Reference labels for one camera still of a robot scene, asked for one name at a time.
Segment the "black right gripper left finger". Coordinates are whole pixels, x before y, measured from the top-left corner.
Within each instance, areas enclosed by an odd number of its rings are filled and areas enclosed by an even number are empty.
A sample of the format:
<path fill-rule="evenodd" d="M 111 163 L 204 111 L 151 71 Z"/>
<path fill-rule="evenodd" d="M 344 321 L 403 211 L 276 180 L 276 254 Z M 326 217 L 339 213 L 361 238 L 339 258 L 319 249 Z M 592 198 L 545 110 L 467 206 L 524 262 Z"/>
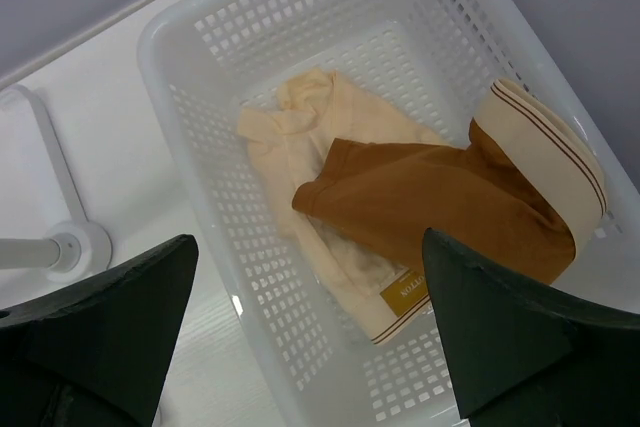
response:
<path fill-rule="evenodd" d="M 152 425 L 198 258 L 179 235 L 2 309 L 2 425 Z"/>

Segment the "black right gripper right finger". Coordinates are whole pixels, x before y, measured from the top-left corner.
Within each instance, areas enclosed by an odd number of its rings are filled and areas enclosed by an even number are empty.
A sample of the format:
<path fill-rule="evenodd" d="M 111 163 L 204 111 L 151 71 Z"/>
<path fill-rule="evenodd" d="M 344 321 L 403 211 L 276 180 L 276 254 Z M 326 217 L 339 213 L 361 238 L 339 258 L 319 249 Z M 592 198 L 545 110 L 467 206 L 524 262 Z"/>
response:
<path fill-rule="evenodd" d="M 472 426 L 636 426 L 639 317 L 429 229 L 423 265 L 458 412 Z"/>

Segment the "brown underwear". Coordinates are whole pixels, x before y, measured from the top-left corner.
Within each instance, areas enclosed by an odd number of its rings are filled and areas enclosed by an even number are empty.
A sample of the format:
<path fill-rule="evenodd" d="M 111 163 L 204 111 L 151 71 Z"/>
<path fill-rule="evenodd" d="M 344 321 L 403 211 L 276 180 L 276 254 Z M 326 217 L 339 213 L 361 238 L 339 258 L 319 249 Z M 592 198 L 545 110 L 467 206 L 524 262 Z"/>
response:
<path fill-rule="evenodd" d="M 293 208 L 412 270 L 422 239 L 443 232 L 549 284 L 589 242 L 608 208 L 589 147 L 549 107 L 495 81 L 469 125 L 469 145 L 337 139 Z"/>

